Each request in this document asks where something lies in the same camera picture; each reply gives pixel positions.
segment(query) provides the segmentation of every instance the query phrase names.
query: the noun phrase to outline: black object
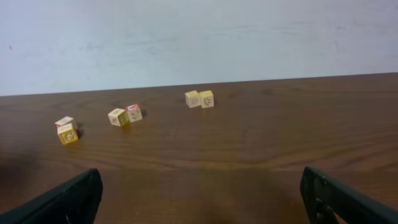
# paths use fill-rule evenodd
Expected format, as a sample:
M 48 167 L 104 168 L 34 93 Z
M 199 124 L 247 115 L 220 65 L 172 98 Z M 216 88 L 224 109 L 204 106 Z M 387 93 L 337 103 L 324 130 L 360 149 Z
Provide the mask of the black object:
M 349 188 L 323 172 L 306 167 L 300 191 L 310 223 L 398 223 L 398 212 Z
M 92 224 L 102 190 L 100 173 L 90 169 L 0 215 L 0 224 Z

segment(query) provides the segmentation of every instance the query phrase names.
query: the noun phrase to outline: block top face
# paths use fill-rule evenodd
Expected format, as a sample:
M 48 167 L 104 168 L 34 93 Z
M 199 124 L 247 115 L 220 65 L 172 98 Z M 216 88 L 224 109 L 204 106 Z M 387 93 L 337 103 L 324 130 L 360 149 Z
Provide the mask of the block top face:
M 131 110 L 135 110 L 135 109 L 139 109 L 139 104 L 136 103 L 135 105 L 131 105 L 131 106 L 127 106 L 126 110 L 127 111 L 131 111 Z
M 69 130 L 73 130 L 73 125 L 71 123 L 57 128 L 58 134 L 64 133 L 65 131 Z
M 55 122 L 55 124 L 59 125 L 59 126 L 63 126 L 64 124 L 70 122 L 71 120 L 73 120 L 73 118 L 66 116 L 66 117 L 62 118 L 61 120 Z
M 200 97 L 207 97 L 207 96 L 213 96 L 213 92 L 211 90 L 200 92 Z
M 196 91 L 196 90 L 193 90 L 193 91 L 189 91 L 188 93 L 185 93 L 185 96 L 187 96 L 187 97 L 194 97 L 194 96 L 197 96 L 197 95 L 199 95 L 199 93 Z
M 110 113 L 108 113 L 108 116 L 119 116 L 123 112 L 125 112 L 124 109 L 116 108 L 115 110 L 112 110 Z

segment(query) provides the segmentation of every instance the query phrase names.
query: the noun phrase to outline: wood grain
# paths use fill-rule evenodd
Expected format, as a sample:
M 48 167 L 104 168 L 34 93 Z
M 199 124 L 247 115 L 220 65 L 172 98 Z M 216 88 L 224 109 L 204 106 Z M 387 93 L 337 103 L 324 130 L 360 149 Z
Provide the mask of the wood grain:
M 0 212 L 91 167 L 96 223 L 308 223 L 305 166 L 398 208 L 397 102 L 398 73 L 0 97 Z M 110 125 L 134 103 L 143 120 Z M 64 116 L 82 131 L 67 146 Z

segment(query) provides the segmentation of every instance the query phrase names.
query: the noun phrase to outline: cube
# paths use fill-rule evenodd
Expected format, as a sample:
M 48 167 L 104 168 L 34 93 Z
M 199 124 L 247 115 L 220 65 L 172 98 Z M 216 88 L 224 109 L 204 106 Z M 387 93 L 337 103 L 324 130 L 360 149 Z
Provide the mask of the cube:
M 59 126 L 57 131 L 62 144 L 69 144 L 79 139 L 76 130 L 73 128 L 71 123 Z
M 111 121 L 111 124 L 119 127 L 124 126 L 129 122 L 129 116 L 127 115 L 126 110 L 124 109 L 116 108 L 115 110 L 112 110 L 108 114 L 108 117 L 109 120 Z
M 196 90 L 185 93 L 185 102 L 190 108 L 200 105 L 200 95 Z
M 139 104 L 130 105 L 126 107 L 127 114 L 129 115 L 130 122 L 139 121 L 142 119 L 141 110 Z
M 208 108 L 214 106 L 214 96 L 211 90 L 202 91 L 200 95 L 200 104 L 202 108 Z
M 59 120 L 57 122 L 55 122 L 55 126 L 56 127 L 61 127 L 61 126 L 64 126 L 66 124 L 69 124 L 69 123 L 71 123 L 73 125 L 74 129 L 77 129 L 76 121 L 73 118 L 68 117 L 68 116 L 62 118 L 61 120 Z

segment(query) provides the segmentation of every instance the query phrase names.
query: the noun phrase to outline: wall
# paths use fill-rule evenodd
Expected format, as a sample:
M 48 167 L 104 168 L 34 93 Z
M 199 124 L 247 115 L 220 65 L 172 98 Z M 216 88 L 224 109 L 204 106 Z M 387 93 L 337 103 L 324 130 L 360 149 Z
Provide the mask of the wall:
M 398 71 L 396 0 L 2 0 L 0 95 Z

